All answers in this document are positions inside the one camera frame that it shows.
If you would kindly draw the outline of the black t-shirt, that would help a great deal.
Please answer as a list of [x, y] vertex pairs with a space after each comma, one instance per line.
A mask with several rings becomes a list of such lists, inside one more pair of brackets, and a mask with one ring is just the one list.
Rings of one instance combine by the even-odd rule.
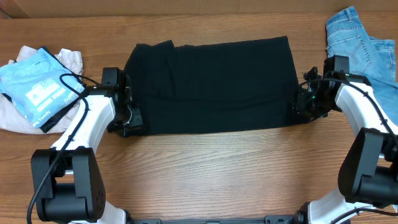
[[303, 124], [286, 36], [213, 45], [137, 45], [125, 67], [146, 135]]

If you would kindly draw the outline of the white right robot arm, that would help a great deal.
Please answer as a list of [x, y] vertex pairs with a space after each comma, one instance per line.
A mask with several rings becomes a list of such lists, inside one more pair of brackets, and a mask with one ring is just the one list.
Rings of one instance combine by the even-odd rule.
[[397, 216], [397, 125], [376, 101], [367, 77], [349, 71], [349, 58], [334, 55], [316, 67], [292, 98], [292, 112], [307, 121], [331, 110], [344, 113], [356, 136], [338, 173], [338, 186], [303, 204], [289, 223], [349, 223], [363, 212]]

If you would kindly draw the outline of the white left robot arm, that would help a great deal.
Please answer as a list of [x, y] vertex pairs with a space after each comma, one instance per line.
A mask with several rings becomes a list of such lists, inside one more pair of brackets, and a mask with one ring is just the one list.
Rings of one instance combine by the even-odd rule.
[[106, 200], [95, 157], [105, 132], [128, 137], [144, 122], [132, 102], [131, 79], [117, 67], [103, 69], [101, 82], [78, 94], [82, 103], [68, 129], [49, 149], [31, 158], [34, 194], [27, 209], [31, 223], [36, 211], [43, 222], [132, 223], [127, 210]]

